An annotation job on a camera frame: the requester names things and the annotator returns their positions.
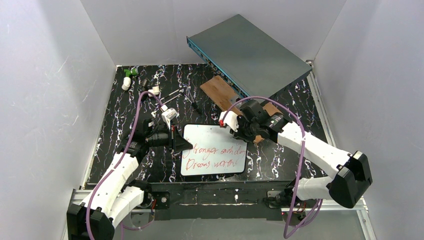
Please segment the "small whiteboard red writing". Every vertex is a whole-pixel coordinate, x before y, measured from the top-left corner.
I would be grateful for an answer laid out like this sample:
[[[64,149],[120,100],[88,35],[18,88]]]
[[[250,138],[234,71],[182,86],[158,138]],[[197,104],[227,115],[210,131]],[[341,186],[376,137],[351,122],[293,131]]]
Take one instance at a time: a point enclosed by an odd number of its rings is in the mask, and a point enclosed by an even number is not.
[[[248,144],[219,125],[186,124],[183,138],[193,145],[181,153],[181,175],[239,174],[245,170]]]

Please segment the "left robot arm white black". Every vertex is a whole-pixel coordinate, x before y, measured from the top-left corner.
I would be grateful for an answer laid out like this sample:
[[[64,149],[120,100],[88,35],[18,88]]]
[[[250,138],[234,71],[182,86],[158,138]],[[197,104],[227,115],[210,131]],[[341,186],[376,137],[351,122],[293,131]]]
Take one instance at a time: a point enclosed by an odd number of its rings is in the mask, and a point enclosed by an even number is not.
[[[66,213],[70,240],[111,240],[117,225],[136,207],[147,202],[151,186],[129,177],[139,167],[151,147],[166,147],[173,152],[191,150],[173,122],[155,125],[152,119],[135,121],[128,136],[115,153],[106,173],[95,188],[78,204],[72,203]]]

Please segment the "white pipe elbow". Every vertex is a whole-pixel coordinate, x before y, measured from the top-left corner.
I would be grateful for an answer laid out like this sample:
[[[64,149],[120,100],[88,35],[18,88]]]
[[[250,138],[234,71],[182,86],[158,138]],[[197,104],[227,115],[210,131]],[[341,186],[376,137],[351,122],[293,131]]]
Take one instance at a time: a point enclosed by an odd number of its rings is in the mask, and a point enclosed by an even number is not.
[[[132,79],[130,77],[124,77],[121,88],[124,91],[128,91],[132,85]]]

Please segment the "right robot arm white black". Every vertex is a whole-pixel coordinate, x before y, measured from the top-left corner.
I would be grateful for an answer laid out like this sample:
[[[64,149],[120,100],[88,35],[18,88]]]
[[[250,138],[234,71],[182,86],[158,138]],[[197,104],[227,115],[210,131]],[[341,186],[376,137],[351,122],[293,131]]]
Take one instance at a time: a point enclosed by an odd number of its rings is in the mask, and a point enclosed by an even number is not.
[[[229,127],[230,134],[246,143],[257,136],[299,153],[301,161],[307,159],[326,174],[325,177],[295,177],[276,196],[264,199],[270,206],[280,207],[307,200],[333,200],[340,206],[352,209],[373,183],[368,157],[361,151],[349,153],[338,149],[301,127],[281,112],[269,114],[253,97],[246,97],[240,114],[231,109],[219,117],[221,127]]]

